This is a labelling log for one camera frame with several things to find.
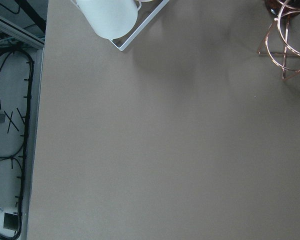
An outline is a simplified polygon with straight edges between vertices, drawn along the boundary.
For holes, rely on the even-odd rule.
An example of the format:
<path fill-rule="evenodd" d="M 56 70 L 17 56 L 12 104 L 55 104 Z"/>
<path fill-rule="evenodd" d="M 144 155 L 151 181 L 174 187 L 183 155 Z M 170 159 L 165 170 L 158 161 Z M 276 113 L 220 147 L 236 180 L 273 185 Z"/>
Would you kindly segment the white frosted cup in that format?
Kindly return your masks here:
<path fill-rule="evenodd" d="M 134 0 L 76 0 L 93 31 L 113 40 L 126 35 L 137 22 L 139 5 Z"/>

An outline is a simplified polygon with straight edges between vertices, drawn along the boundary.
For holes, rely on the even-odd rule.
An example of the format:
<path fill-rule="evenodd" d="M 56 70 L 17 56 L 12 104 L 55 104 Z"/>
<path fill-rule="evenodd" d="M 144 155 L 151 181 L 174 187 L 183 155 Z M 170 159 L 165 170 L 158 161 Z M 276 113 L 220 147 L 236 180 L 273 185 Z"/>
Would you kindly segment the pink frosted cup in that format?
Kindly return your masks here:
<path fill-rule="evenodd" d="M 139 0 L 139 1 L 141 1 L 143 3 L 147 3 L 147 2 L 152 2 L 153 0 Z"/>

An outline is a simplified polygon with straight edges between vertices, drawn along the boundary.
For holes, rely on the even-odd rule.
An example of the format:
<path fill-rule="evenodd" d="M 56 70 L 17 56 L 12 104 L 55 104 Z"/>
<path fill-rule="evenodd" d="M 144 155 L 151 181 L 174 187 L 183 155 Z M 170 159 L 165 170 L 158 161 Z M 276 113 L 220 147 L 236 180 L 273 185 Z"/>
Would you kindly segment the tea bottle in rack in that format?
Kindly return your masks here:
<path fill-rule="evenodd" d="M 267 11 L 272 15 L 272 16 L 278 16 L 279 12 L 284 4 L 284 0 L 264 0 L 264 5 Z M 292 8 L 300 8 L 300 0 L 289 0 L 286 7 L 284 8 L 282 14 L 285 14 L 288 11 L 292 11 Z"/>

